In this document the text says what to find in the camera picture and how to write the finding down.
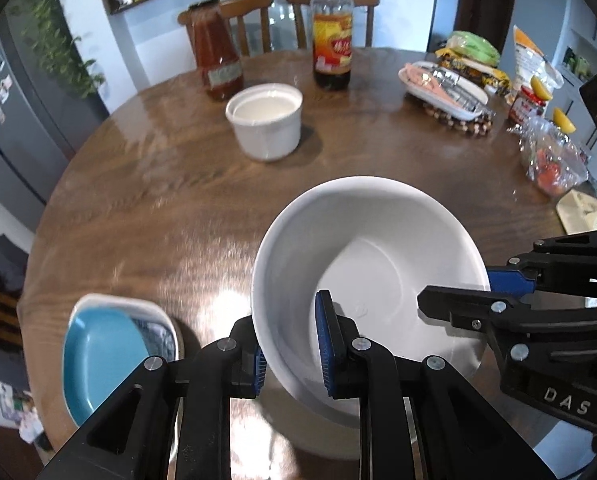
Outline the blue plate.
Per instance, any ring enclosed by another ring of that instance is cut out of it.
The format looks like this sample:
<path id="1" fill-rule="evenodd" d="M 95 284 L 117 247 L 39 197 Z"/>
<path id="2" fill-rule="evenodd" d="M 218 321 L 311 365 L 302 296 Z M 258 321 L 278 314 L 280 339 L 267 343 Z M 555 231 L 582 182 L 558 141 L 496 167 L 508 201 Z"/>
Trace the blue plate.
<path id="1" fill-rule="evenodd" d="M 147 357 L 127 314 L 111 308 L 79 311 L 68 326 L 62 360 L 63 395 L 75 425 L 82 426 Z"/>

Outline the large white bowl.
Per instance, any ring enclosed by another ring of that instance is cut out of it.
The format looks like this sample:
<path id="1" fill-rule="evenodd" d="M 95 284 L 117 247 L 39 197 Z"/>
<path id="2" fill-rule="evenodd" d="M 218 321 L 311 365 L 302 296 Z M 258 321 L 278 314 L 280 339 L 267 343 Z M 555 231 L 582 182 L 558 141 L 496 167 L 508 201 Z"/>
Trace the large white bowl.
<path id="1" fill-rule="evenodd" d="M 489 289 L 477 245 L 433 197 L 379 177 L 346 177 L 315 186 L 289 203 L 260 243 L 252 282 L 256 336 L 278 382 L 314 413 L 358 424 L 355 401 L 335 401 L 323 385 L 315 298 L 329 290 L 335 310 L 361 336 L 394 356 L 443 356 L 472 377 L 483 338 L 420 312 L 429 285 Z"/>

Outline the white ramekin cup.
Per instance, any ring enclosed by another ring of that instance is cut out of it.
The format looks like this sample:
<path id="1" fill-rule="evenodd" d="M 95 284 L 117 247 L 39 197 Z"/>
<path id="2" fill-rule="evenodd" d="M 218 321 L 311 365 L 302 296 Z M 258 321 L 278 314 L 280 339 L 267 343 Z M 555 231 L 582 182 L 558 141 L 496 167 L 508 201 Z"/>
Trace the white ramekin cup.
<path id="1" fill-rule="evenodd" d="M 233 96 L 225 115 L 246 156 L 275 162 L 299 146 L 303 102 L 303 93 L 289 84 L 256 84 Z"/>

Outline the beige paper packet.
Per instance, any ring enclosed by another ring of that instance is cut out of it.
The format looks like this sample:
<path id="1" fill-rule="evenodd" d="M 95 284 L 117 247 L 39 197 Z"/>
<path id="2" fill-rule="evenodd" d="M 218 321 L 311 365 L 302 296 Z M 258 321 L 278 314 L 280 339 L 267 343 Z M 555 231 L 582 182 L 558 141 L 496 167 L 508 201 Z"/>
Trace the beige paper packet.
<path id="1" fill-rule="evenodd" d="M 597 200 L 570 190 L 556 204 L 556 212 L 568 235 L 597 231 Z"/>

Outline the clear plastic bag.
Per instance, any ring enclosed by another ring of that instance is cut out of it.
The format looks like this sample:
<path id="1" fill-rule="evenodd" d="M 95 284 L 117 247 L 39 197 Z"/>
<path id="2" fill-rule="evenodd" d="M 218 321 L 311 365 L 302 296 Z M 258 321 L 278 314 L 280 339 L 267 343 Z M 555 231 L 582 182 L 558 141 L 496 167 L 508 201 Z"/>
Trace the clear plastic bag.
<path id="1" fill-rule="evenodd" d="M 559 198 L 588 180 L 583 152 L 553 122 L 534 116 L 508 132 L 519 141 L 525 175 L 545 195 Z"/>

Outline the red chili sauce jar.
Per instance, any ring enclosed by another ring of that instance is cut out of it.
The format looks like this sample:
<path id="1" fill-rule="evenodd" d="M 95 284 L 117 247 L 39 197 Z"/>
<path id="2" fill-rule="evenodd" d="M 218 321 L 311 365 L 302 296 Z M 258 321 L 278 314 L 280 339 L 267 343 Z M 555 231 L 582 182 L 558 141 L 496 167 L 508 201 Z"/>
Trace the red chili sauce jar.
<path id="1" fill-rule="evenodd" d="M 522 86 L 515 96 L 508 118 L 517 125 L 523 125 L 533 117 L 541 117 L 545 113 L 547 102 L 540 99 L 528 86 Z"/>

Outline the wooden bead trivet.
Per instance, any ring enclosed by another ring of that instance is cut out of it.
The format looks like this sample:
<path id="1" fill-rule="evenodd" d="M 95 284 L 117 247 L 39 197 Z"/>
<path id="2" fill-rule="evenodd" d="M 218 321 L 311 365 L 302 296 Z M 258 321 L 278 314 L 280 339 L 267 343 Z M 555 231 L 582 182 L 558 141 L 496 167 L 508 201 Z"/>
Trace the wooden bead trivet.
<path id="1" fill-rule="evenodd" d="M 487 136 L 493 128 L 495 113 L 492 110 L 485 110 L 483 114 L 474 119 L 463 120 L 451 116 L 429 103 L 422 102 L 421 106 L 425 114 L 433 117 L 446 128 L 454 129 L 464 136 Z"/>

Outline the yellow black snack bag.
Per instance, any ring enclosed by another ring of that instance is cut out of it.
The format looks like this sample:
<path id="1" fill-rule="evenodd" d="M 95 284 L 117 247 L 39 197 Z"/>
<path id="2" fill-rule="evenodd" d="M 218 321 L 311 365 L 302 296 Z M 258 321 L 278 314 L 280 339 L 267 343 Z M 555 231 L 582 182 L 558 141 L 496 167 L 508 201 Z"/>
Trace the yellow black snack bag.
<path id="1" fill-rule="evenodd" d="M 499 96 L 507 96 L 511 90 L 509 76 L 498 68 L 473 61 L 448 48 L 440 48 L 434 54 L 440 66 L 453 70 L 483 89 L 492 87 Z"/>

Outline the white orange paper bag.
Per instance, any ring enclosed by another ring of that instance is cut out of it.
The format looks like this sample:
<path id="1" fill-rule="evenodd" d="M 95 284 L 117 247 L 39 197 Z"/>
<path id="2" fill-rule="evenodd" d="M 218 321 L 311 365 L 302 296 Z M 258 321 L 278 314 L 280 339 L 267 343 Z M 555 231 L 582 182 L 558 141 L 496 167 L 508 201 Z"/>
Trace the white orange paper bag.
<path id="1" fill-rule="evenodd" d="M 513 90 L 519 91 L 522 86 L 530 87 L 533 76 L 536 76 L 549 91 L 558 90 L 563 86 L 564 79 L 559 70 L 549 63 L 543 51 L 517 25 L 513 26 L 513 41 L 515 42 Z"/>

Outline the green snack bag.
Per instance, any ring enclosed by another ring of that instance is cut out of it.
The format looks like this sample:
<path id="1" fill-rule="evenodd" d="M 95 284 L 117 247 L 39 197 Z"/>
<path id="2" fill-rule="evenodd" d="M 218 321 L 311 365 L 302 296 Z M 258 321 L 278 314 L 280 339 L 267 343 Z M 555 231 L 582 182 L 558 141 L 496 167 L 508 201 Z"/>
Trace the green snack bag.
<path id="1" fill-rule="evenodd" d="M 449 36 L 446 47 L 464 58 L 471 58 L 473 61 L 497 67 L 500 62 L 500 53 L 485 38 L 475 35 L 473 32 L 455 30 Z"/>

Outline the pink silicone utensil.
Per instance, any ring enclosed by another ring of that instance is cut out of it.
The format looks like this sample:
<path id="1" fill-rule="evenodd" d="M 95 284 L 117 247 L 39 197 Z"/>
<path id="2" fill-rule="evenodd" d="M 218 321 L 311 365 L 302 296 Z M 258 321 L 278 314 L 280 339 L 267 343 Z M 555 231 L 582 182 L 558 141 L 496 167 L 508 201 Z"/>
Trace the pink silicone utensil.
<path id="1" fill-rule="evenodd" d="M 421 91 L 427 92 L 430 96 L 436 96 L 437 99 L 449 104 L 456 103 L 456 101 L 442 88 L 440 81 L 425 68 L 407 63 L 404 66 L 404 70 L 408 82 Z"/>

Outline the grey refrigerator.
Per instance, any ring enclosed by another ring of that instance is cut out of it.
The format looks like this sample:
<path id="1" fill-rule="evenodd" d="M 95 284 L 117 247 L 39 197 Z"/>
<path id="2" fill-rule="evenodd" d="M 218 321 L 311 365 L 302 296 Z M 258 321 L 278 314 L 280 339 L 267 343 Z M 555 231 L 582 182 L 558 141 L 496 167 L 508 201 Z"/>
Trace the grey refrigerator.
<path id="1" fill-rule="evenodd" d="M 108 110 L 41 68 L 28 13 L 0 14 L 0 203 L 34 232 L 70 161 Z"/>

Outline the dark vinegar bottle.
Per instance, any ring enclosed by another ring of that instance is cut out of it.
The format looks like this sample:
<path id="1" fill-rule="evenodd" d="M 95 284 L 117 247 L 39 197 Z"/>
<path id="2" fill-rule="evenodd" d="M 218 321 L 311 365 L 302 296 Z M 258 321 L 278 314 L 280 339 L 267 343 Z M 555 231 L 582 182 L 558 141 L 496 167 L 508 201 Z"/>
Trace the dark vinegar bottle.
<path id="1" fill-rule="evenodd" d="M 342 91 L 351 80 L 354 0 L 311 0 L 313 74 L 320 88 Z"/>

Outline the red sauce glass bottle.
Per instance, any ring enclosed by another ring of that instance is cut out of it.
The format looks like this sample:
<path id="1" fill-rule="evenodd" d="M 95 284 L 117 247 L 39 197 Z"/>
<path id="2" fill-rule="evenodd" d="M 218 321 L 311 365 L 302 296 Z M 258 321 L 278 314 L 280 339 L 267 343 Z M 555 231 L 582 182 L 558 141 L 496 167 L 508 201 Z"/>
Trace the red sauce glass bottle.
<path id="1" fill-rule="evenodd" d="M 208 0 L 188 9 L 196 67 L 207 94 L 216 101 L 226 101 L 243 89 L 243 70 L 219 1 Z"/>

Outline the hanging green vine plant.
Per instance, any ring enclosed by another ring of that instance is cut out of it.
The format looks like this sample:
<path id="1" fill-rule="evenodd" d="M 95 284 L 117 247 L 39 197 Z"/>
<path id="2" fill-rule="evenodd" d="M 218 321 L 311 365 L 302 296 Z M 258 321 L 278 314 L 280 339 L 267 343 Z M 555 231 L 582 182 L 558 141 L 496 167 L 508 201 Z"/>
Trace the hanging green vine plant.
<path id="1" fill-rule="evenodd" d="M 50 78 L 81 99 L 98 92 L 105 76 L 96 71 L 94 58 L 78 53 L 82 37 L 71 34 L 60 0 L 11 0 L 7 12 L 23 20 L 23 42 Z"/>

